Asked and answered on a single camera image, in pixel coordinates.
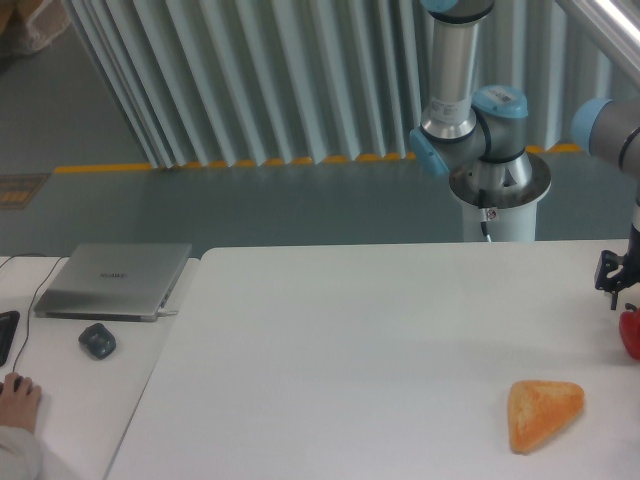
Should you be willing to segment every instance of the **finger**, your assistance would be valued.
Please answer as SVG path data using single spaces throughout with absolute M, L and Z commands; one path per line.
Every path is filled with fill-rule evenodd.
M 31 380 L 31 378 L 29 377 L 23 378 L 22 382 L 20 382 L 20 386 L 16 390 L 16 393 L 20 395 L 26 395 L 27 393 L 29 393 L 29 389 L 31 388 L 32 384 L 33 384 L 33 380 Z
M 5 385 L 9 385 L 9 387 L 2 389 L 2 394 L 3 395 L 12 396 L 14 394 L 13 386 L 16 384 L 16 380 L 18 378 L 20 378 L 20 375 L 18 375 L 15 372 L 8 373 L 4 377 L 4 384 Z
M 40 400 L 41 396 L 42 396 L 42 388 L 40 387 L 40 385 L 36 385 L 35 387 L 33 387 L 31 389 L 31 392 L 29 392 L 29 398 L 34 403 L 38 403 L 38 401 Z

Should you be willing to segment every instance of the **gray floor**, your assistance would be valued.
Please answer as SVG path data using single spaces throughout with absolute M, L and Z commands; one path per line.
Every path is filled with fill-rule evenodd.
M 0 174 L 144 159 L 75 33 L 0 63 Z M 553 174 L 540 240 L 627 238 L 635 184 L 582 154 Z M 445 179 L 416 162 L 55 174 L 24 210 L 0 211 L 0 254 L 69 255 L 81 242 L 212 247 L 457 242 Z

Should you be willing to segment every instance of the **tabletop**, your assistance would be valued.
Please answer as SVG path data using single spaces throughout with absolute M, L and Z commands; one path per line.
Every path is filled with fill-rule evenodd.
M 15 258 L 0 269 L 0 311 L 17 310 L 20 323 L 0 376 L 11 371 L 26 338 L 29 304 L 56 258 Z M 44 292 L 64 265 L 62 260 L 40 289 Z M 190 259 L 167 302 L 179 308 L 198 260 Z M 85 353 L 78 336 L 96 321 L 38 318 L 31 315 L 30 334 L 18 373 L 42 386 L 36 437 L 42 441 L 40 480 L 99 480 L 109 468 L 147 379 L 173 324 L 101 322 L 114 334 L 116 350 L 106 359 Z
M 640 365 L 593 286 L 625 248 L 212 250 L 108 478 L 637 478 Z M 506 410 L 524 379 L 586 392 L 528 456 Z

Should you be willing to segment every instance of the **silver laptop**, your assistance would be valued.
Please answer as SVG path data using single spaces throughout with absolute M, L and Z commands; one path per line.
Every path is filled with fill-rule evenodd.
M 36 304 L 39 317 L 154 321 L 188 244 L 82 244 Z

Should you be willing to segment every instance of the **red pepper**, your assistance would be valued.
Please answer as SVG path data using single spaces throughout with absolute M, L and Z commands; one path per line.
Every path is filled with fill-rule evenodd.
M 629 355 L 640 360 L 640 311 L 620 315 L 620 338 Z

